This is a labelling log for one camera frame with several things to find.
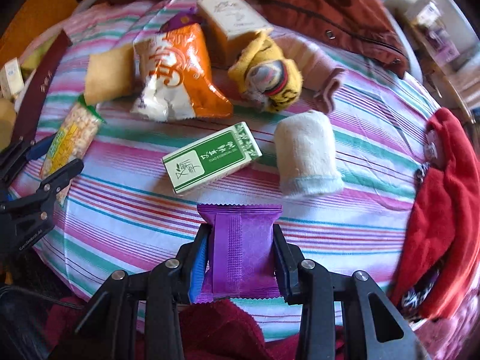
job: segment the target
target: purple package with yellow dots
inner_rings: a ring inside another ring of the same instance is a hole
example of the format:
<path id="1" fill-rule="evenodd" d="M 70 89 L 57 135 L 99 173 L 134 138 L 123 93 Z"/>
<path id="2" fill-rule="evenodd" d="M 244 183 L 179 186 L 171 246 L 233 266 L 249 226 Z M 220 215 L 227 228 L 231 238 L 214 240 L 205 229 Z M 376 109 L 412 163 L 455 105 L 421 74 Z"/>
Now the purple package with yellow dots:
<path id="1" fill-rule="evenodd" d="M 179 28 L 189 26 L 190 24 L 201 24 L 203 19 L 201 16 L 195 14 L 196 11 L 197 8 L 192 7 L 188 10 L 177 13 L 174 17 L 160 27 L 159 33 L 177 30 Z"/>
<path id="2" fill-rule="evenodd" d="M 209 270 L 196 302 L 223 298 L 276 298 L 273 224 L 281 205 L 198 204 L 210 225 Z"/>

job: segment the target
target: orange snack bag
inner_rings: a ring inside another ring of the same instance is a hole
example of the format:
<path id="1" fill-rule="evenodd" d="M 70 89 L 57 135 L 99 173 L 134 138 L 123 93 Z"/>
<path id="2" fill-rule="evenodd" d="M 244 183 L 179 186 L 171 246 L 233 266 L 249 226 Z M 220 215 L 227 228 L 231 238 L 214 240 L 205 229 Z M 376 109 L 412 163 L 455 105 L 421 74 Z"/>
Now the orange snack bag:
<path id="1" fill-rule="evenodd" d="M 210 59 L 198 24 L 135 45 L 145 87 L 132 112 L 159 122 L 229 117 L 233 106 L 212 84 Z"/>

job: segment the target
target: rolled sock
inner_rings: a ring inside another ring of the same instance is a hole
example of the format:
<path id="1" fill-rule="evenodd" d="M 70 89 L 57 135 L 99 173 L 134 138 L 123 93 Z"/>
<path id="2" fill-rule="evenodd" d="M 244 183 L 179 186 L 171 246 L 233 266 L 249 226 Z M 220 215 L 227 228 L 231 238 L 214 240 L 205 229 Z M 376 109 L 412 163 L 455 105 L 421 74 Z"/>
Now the rolled sock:
<path id="1" fill-rule="evenodd" d="M 285 196 L 326 195 L 344 188 L 335 166 L 332 126 L 325 114 L 310 110 L 280 121 L 274 141 Z"/>
<path id="2" fill-rule="evenodd" d="M 345 68 L 339 66 L 319 45 L 292 34 L 282 34 L 274 38 L 283 50 L 285 58 L 293 59 L 303 76 L 303 87 L 315 91 L 314 98 L 326 113 L 335 109 L 333 94 L 344 80 Z"/>

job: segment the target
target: box with printed drawing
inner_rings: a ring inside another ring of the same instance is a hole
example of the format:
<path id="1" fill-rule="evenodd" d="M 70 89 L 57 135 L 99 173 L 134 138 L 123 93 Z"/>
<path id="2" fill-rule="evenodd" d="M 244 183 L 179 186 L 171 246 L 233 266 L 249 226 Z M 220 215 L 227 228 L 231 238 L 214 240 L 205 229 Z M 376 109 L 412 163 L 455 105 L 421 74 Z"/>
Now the box with printed drawing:
<path id="1" fill-rule="evenodd" d="M 262 156 L 245 122 L 217 131 L 162 158 L 173 190 L 183 194 L 218 180 Z"/>

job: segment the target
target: yellow snack package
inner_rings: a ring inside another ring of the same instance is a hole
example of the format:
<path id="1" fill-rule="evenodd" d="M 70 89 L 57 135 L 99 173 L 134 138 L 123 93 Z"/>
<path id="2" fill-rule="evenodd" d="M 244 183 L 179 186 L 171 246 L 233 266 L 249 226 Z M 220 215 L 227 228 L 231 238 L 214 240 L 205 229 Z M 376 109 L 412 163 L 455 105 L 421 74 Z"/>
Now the yellow snack package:
<path id="1" fill-rule="evenodd" d="M 212 84 L 205 38 L 198 24 L 135 45 L 145 87 L 132 112 L 150 119 L 229 117 L 233 106 Z"/>
<path id="2" fill-rule="evenodd" d="M 46 179 L 75 158 L 82 159 L 102 122 L 104 120 L 95 108 L 86 105 L 85 98 L 80 95 L 58 129 L 57 135 L 46 153 L 40 169 L 40 178 Z M 57 201 L 62 207 L 70 185 L 71 181 L 68 186 L 57 193 Z"/>

